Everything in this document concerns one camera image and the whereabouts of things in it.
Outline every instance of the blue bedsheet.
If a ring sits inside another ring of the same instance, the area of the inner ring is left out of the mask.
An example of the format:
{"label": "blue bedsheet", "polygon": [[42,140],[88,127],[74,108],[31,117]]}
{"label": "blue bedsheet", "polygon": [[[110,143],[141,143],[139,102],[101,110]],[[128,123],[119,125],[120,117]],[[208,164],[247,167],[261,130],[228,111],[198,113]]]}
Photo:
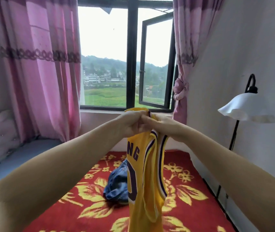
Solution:
{"label": "blue bedsheet", "polygon": [[17,148],[10,156],[0,163],[0,179],[4,178],[26,161],[59,144],[61,144],[59,140],[35,140]]}

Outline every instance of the left hand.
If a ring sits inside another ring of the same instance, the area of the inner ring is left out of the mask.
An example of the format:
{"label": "left hand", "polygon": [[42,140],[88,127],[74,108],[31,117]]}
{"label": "left hand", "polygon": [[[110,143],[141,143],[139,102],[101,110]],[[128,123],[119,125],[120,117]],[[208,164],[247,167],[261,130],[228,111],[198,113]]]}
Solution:
{"label": "left hand", "polygon": [[141,120],[146,111],[127,111],[115,119],[124,138],[149,131],[149,128]]}

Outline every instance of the sky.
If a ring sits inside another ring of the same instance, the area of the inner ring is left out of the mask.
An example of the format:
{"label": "sky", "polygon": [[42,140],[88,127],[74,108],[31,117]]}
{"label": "sky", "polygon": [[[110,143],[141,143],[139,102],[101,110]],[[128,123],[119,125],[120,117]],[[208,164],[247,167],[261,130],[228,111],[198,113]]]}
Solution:
{"label": "sky", "polygon": [[[139,8],[137,32],[137,61],[140,61],[142,21],[164,14],[163,12]],[[113,8],[108,14],[98,7],[78,7],[81,39],[81,54],[99,58],[127,61],[128,10]],[[153,24],[147,28],[147,63],[155,66],[168,64],[172,20]]]}

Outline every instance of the right hand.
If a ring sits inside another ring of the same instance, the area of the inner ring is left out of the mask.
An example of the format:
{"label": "right hand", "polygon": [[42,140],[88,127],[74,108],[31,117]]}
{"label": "right hand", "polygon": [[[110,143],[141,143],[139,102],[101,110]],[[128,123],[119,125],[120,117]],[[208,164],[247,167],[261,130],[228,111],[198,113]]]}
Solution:
{"label": "right hand", "polygon": [[181,124],[163,114],[154,114],[154,116],[157,120],[145,115],[142,115],[141,119],[149,128],[163,133],[173,138],[175,141],[184,142],[185,129],[187,127],[186,125]]}

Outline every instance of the forearm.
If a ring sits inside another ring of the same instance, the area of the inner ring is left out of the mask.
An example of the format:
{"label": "forearm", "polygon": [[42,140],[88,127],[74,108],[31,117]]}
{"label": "forearm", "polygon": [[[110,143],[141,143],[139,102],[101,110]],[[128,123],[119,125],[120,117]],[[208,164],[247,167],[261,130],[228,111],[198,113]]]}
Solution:
{"label": "forearm", "polygon": [[0,181],[10,218],[27,224],[65,195],[122,139],[113,120],[29,160]]}
{"label": "forearm", "polygon": [[184,143],[260,231],[275,231],[275,178],[202,133],[185,128]]}

